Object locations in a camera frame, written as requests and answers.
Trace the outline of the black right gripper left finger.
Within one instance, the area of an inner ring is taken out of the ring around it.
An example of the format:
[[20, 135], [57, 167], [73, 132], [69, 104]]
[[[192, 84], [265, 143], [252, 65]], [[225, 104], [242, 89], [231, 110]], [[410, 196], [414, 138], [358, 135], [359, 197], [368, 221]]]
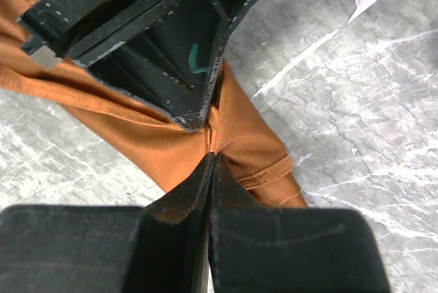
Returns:
[[213, 169], [208, 154], [146, 207], [7, 207], [1, 291], [206, 292]]

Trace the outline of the orange cloth napkin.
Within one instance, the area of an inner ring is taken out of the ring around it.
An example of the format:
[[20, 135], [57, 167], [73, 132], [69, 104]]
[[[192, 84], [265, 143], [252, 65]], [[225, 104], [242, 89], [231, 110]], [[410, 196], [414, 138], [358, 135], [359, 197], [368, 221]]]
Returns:
[[223, 154], [233, 176], [261, 204], [305, 207], [292, 161], [240, 85], [220, 71], [219, 97], [203, 129], [186, 133], [155, 110], [106, 88], [72, 62], [46, 71], [20, 49], [17, 18], [37, 0], [1, 0], [1, 87], [55, 101], [143, 170], [162, 190], [184, 181], [208, 153]]

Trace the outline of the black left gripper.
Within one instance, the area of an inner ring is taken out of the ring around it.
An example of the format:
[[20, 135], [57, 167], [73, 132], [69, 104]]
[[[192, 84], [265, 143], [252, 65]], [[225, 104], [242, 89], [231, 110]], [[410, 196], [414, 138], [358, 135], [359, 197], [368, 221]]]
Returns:
[[257, 0], [38, 0], [17, 20], [59, 62], [98, 29], [81, 55], [99, 82], [162, 112], [188, 132], [207, 120], [229, 38]]

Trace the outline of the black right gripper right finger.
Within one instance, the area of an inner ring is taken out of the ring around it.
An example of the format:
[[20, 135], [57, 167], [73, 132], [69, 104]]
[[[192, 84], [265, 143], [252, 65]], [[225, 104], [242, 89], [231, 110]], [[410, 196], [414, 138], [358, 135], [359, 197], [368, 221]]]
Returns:
[[388, 292], [374, 234], [357, 211], [261, 205], [219, 155], [209, 261], [216, 292]]

